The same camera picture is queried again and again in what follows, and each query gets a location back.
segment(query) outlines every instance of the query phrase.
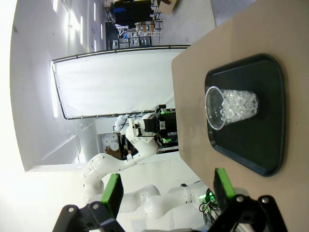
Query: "clear plastic cup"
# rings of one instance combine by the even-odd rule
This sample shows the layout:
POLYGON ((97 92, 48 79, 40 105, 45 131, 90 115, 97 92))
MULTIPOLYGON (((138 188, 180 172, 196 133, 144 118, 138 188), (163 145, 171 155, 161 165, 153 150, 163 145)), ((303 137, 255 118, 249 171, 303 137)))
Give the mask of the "clear plastic cup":
POLYGON ((207 120, 215 130, 257 114, 257 95, 245 90, 219 89, 211 86, 205 95, 207 120))

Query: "cup rim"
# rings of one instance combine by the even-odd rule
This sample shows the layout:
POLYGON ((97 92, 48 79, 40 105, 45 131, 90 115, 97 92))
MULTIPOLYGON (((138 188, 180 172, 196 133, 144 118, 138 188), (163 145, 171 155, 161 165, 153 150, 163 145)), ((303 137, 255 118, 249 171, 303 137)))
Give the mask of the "cup rim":
POLYGON ((210 125, 214 130, 218 131, 218 130, 221 130, 222 127, 225 125, 226 117, 224 118, 224 121, 223 121, 222 125, 221 125, 220 127, 218 127, 218 128, 215 128, 215 127, 212 125, 212 123, 211 123, 211 121, 210 121, 210 119, 209 119, 209 117, 208 117, 207 108, 206 108, 207 96, 208 96, 209 91, 210 91, 211 89, 213 89, 213 88, 216 89, 216 90, 221 94, 222 99, 223 99, 223 93, 222 93, 222 91, 221 91, 217 86, 211 86, 211 87, 209 87, 209 89, 207 90, 206 95, 205 95, 205 111, 206 111, 206 117, 207 117, 207 121, 208 121, 209 125, 210 125))

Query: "white robot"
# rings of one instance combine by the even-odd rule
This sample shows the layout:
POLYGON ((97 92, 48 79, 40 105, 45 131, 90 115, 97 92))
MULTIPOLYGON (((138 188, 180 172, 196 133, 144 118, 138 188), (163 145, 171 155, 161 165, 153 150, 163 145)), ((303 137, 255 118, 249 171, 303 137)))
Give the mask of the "white robot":
MULTIPOLYGON (((118 173, 136 165, 139 161, 148 158, 158 151, 154 140, 155 134, 145 131, 144 119, 152 118, 156 113, 145 114, 141 119, 128 118, 129 126, 126 129, 126 138, 139 151, 136 155, 128 154, 127 160, 119 160, 108 154, 101 153, 94 156, 82 169, 81 178, 84 183, 84 199, 87 202, 100 200, 104 191, 102 178, 109 173, 118 173)), ((192 203, 198 207, 199 196, 206 193, 206 185, 199 181, 186 187, 177 187, 161 195, 153 186, 145 186, 132 193, 124 194, 120 212, 133 212, 142 206, 149 218, 160 218, 174 207, 192 203)))

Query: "tray rim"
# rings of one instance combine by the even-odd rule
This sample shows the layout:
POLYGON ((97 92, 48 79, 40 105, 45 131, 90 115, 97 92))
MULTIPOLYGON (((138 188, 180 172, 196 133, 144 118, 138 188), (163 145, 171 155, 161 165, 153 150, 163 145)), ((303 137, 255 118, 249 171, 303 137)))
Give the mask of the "tray rim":
POLYGON ((268 60, 271 61, 275 67, 276 70, 280 76, 280 88, 283 90, 281 91, 281 98, 283 99, 283 101, 281 101, 281 108, 282 108, 282 114, 281 114, 281 119, 282 119, 282 124, 281 124, 281 142, 280 142, 280 159, 278 162, 278 165, 275 168, 272 169, 267 169, 265 167, 262 167, 260 165, 255 164, 254 162, 232 152, 229 151, 228 149, 221 147, 219 145, 216 144, 216 141, 213 137, 213 128, 209 125, 208 121, 207 121, 207 134, 208 134, 208 139, 211 143, 211 146, 218 152, 222 153, 223 155, 229 157, 230 159, 238 162, 239 164, 249 168, 250 170, 260 174, 261 176, 265 176, 265 177, 269 177, 274 175, 281 167, 282 165, 282 161, 283 161, 283 156, 284 156, 284 139, 285 139, 285 89, 284 89, 284 79, 283 79, 283 74, 282 74, 282 70, 278 64, 278 62, 269 54, 266 53, 258 53, 256 55, 253 56, 249 56, 246 58, 242 58, 233 62, 230 62, 228 64, 216 67, 214 69, 211 69, 208 71, 208 73, 206 74, 205 77, 205 83, 204 83, 204 88, 205 88, 205 93, 207 92, 208 88, 210 86, 207 86, 206 81, 207 78, 209 76, 214 75, 215 73, 221 73, 223 71, 227 71, 230 69, 234 69, 234 68, 239 68, 243 65, 247 65, 248 63, 256 63, 259 61, 263 61, 263 60, 268 60))

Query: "tabletop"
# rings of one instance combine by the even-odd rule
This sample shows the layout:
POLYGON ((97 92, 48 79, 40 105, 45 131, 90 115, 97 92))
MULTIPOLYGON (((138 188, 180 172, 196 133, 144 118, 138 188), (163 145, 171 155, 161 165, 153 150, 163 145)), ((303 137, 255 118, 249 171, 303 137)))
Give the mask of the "tabletop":
POLYGON ((258 0, 202 37, 172 62, 181 158, 213 188, 225 168, 253 199, 272 195, 289 231, 309 227, 309 1, 258 0), (204 82, 209 70, 259 53, 279 63, 285 85, 283 163, 263 177, 215 151, 207 135, 204 82))

